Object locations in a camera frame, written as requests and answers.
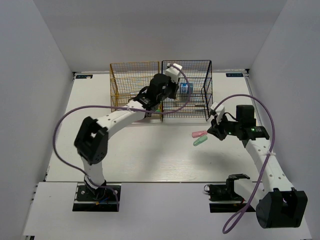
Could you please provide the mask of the green translucent highlighter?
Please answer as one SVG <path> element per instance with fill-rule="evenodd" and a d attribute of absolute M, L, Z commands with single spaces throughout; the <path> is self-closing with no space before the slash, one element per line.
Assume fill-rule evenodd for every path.
<path fill-rule="evenodd" d="M 208 137 L 207 135 L 203 135 L 201 137 L 199 137 L 198 139 L 196 139 L 194 142 L 193 142 L 193 146 L 194 147 L 197 147 L 198 145 L 204 143 L 205 141 L 208 140 Z"/>

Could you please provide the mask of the pink translucent highlighter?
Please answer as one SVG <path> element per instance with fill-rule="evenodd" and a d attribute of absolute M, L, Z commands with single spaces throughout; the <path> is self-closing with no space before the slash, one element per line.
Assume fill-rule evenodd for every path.
<path fill-rule="evenodd" d="M 207 135 L 207 131 L 206 130 L 202 130 L 202 131 L 195 131 L 195 132 L 192 132 L 191 136 L 192 138 L 200 138 L 202 136 L 205 136 Z"/>

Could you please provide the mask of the blue tape box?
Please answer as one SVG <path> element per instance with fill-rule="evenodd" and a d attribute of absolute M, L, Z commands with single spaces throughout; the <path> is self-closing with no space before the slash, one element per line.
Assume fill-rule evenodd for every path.
<path fill-rule="evenodd" d="M 179 93 L 180 94 L 192 94 L 193 93 L 193 84 L 192 83 L 181 83 L 179 86 Z"/>

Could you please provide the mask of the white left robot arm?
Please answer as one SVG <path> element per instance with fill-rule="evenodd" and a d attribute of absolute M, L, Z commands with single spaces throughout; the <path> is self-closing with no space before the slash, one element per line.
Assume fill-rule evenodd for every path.
<path fill-rule="evenodd" d="M 102 160 L 108 152 L 108 141 L 118 131 L 133 122 L 146 117 L 146 111 L 155 111 L 166 98 L 174 99 L 177 94 L 180 73 L 157 73 L 148 86 L 142 88 L 123 110 L 93 119 L 86 117 L 77 133 L 74 146 L 80 155 L 84 171 L 84 183 L 88 193 L 99 200 L 105 196 L 107 184 L 102 168 Z"/>

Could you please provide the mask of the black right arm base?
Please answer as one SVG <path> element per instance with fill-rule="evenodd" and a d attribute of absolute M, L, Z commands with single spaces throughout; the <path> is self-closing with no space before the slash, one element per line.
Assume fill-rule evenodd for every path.
<path fill-rule="evenodd" d="M 241 196 L 228 193 L 225 184 L 206 184 L 203 191 L 209 196 L 210 213 L 236 213 L 247 203 Z"/>

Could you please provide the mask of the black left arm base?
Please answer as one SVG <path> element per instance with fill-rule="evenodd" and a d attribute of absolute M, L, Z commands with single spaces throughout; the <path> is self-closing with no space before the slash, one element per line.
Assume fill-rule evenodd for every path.
<path fill-rule="evenodd" d="M 72 211 L 73 212 L 118 212 L 121 198 L 121 185 L 109 185 L 117 195 L 110 189 L 102 189 L 102 192 L 95 196 L 86 185 L 78 185 L 75 192 Z"/>

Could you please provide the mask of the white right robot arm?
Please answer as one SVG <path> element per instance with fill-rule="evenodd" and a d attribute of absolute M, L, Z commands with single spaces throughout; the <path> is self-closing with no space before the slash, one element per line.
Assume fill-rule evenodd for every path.
<path fill-rule="evenodd" d="M 236 200 L 243 198 L 255 210 L 259 225 L 264 229 L 298 228 L 301 225 L 308 197 L 296 190 L 282 170 L 276 154 L 270 149 L 271 140 L 263 126 L 256 125 L 252 105 L 237 105 L 234 121 L 228 120 L 223 105 L 211 106 L 211 127 L 208 133 L 219 140 L 236 136 L 251 156 L 256 169 L 262 174 L 255 183 L 244 173 L 232 174 L 226 180 L 226 195 Z"/>

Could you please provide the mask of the dark right table label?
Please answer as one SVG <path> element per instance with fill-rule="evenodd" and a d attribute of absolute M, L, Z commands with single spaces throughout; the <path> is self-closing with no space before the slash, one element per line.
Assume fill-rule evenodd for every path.
<path fill-rule="evenodd" d="M 243 78 L 244 77 L 243 73 L 235 73 L 235 72 L 226 73 L 225 75 L 227 78 Z"/>

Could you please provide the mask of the dark table label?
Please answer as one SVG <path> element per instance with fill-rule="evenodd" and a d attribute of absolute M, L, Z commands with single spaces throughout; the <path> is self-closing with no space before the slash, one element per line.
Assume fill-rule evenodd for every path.
<path fill-rule="evenodd" d="M 76 79 L 92 79 L 93 75 L 92 74 L 77 74 L 75 76 Z"/>
<path fill-rule="evenodd" d="M 226 73 L 225 75 L 227 78 L 243 78 L 244 77 L 243 73 L 235 73 L 235 72 Z"/>

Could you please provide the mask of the dark left table label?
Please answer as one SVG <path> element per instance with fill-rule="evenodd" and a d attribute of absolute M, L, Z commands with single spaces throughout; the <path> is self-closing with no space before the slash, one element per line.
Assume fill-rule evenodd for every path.
<path fill-rule="evenodd" d="M 92 74 L 77 74 L 75 76 L 76 79 L 92 79 L 93 75 Z"/>

